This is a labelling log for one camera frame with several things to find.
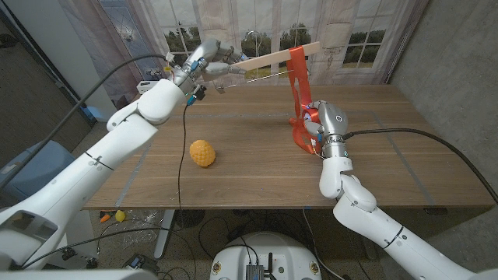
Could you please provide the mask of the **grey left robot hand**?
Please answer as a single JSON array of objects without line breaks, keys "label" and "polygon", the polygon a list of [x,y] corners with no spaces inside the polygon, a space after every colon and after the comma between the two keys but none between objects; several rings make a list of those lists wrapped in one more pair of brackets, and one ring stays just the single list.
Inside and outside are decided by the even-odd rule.
[{"label": "grey left robot hand", "polygon": [[234,64],[246,60],[247,56],[234,46],[209,39],[195,48],[181,66],[181,74],[192,81],[201,76],[208,82],[227,74],[245,74],[246,70]]}]

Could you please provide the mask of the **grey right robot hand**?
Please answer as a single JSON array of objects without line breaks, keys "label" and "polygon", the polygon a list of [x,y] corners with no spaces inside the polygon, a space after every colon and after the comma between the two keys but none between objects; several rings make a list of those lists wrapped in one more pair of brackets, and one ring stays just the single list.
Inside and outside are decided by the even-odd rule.
[{"label": "grey right robot hand", "polygon": [[319,141],[344,142],[348,118],[336,105],[324,100],[314,101],[303,109],[304,126]]}]

